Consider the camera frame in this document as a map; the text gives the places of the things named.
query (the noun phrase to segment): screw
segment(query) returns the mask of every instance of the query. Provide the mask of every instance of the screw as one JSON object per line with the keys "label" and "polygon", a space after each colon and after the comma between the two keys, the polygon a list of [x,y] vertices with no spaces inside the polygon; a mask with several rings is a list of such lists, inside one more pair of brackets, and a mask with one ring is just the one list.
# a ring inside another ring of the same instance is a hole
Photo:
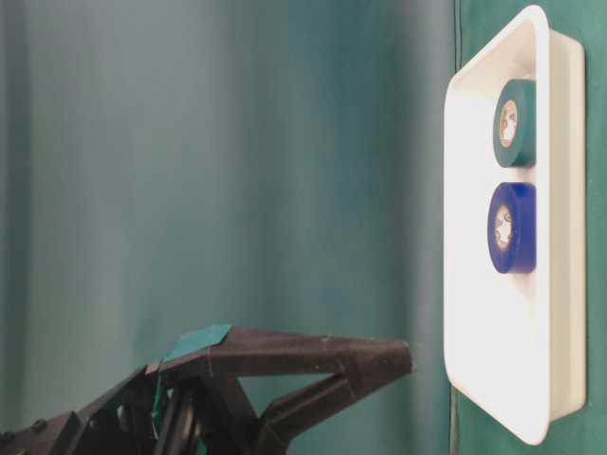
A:
{"label": "screw", "polygon": [[44,430],[45,428],[46,428],[46,420],[45,419],[38,419],[31,426],[31,429],[33,429],[35,433],[39,433],[40,431]]}

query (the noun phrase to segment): green fabric wall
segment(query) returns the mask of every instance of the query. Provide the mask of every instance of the green fabric wall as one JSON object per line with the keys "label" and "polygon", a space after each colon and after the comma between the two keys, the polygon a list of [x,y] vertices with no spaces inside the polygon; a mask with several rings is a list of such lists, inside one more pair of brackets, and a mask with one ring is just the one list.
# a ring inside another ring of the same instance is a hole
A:
{"label": "green fabric wall", "polygon": [[[451,0],[0,2],[0,428],[215,322],[404,337],[291,453],[445,453]],[[291,381],[248,381],[258,406]]]}
{"label": "green fabric wall", "polygon": [[[460,0],[463,63],[478,52],[530,2]],[[607,2],[537,1],[550,26],[579,40],[586,51],[587,241],[588,241],[588,399],[581,411],[555,422],[540,446],[526,446],[461,394],[457,398],[459,453],[480,455],[571,454],[596,455],[607,449],[607,132],[602,114],[607,106]]]}

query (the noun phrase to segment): green tape strip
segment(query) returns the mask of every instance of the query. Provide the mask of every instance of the green tape strip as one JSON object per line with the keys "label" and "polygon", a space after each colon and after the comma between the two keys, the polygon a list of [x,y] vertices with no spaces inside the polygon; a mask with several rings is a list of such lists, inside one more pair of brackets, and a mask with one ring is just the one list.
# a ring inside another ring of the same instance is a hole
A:
{"label": "green tape strip", "polygon": [[[162,396],[165,393],[164,387],[162,386],[162,378],[160,377],[160,366],[164,362],[175,360],[184,355],[195,353],[201,349],[208,348],[210,346],[216,346],[221,344],[224,338],[228,335],[231,330],[231,324],[217,324],[207,327],[206,329],[198,330],[197,332],[189,332],[184,334],[177,339],[173,349],[162,359],[158,364],[158,379],[156,382],[156,394],[154,396],[154,406],[152,407],[152,428],[154,430],[154,436],[156,440],[160,438],[160,429],[162,427],[162,417],[164,415],[164,406],[162,403]],[[207,448],[201,443],[198,446],[198,455],[207,453]]]}
{"label": "green tape strip", "polygon": [[208,348],[209,346],[217,345],[224,340],[230,330],[231,325],[221,324],[182,335],[175,342],[173,349],[164,357],[164,361],[169,362],[184,355]]}

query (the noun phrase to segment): tape roll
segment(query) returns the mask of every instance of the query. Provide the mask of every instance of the tape roll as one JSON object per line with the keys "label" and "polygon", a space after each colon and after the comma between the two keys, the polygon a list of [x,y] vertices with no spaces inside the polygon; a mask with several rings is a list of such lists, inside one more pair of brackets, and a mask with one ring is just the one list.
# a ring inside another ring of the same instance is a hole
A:
{"label": "tape roll", "polygon": [[503,168],[535,164],[535,82],[513,79],[502,89],[493,118],[493,152]]}
{"label": "tape roll", "polygon": [[489,255],[500,273],[535,268],[535,187],[502,183],[491,198],[487,220]]}

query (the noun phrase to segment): green tape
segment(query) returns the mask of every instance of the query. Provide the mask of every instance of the green tape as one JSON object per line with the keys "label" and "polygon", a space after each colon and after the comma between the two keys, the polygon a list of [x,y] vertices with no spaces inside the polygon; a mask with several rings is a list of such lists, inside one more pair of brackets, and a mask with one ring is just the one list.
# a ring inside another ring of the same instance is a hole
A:
{"label": "green tape", "polygon": [[508,81],[495,107],[493,152],[503,168],[535,165],[535,82]]}
{"label": "green tape", "polygon": [[[164,415],[162,397],[164,396],[165,389],[162,386],[162,378],[160,376],[160,367],[162,363],[175,360],[176,358],[180,358],[184,355],[195,353],[201,349],[222,343],[224,338],[230,332],[231,327],[231,324],[217,324],[207,327],[206,329],[184,334],[177,339],[173,349],[162,360],[160,360],[160,363],[158,364],[158,379],[156,382],[154,406],[152,407],[152,428],[157,440],[160,438],[160,429],[162,427],[162,418]],[[204,444],[200,443],[197,454],[206,455],[206,453],[207,448],[204,446]]]}
{"label": "green tape", "polygon": [[173,349],[164,357],[164,361],[169,362],[184,355],[195,353],[201,349],[219,344],[224,340],[230,330],[231,325],[229,324],[212,325],[206,329],[182,335],[175,342]]}

